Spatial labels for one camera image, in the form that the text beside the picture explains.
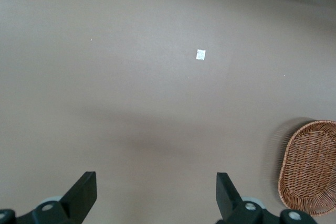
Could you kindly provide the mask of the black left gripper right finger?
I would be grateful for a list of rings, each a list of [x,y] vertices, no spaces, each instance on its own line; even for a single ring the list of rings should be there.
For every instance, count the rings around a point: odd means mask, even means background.
[[[227,173],[216,175],[216,202],[222,217],[218,223],[281,223],[261,201],[241,197]]]

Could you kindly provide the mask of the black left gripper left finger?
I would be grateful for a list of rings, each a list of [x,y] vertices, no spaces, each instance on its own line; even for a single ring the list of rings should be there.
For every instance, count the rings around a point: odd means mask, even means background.
[[[47,201],[17,217],[16,223],[83,223],[97,200],[96,172],[85,172],[58,201]]]

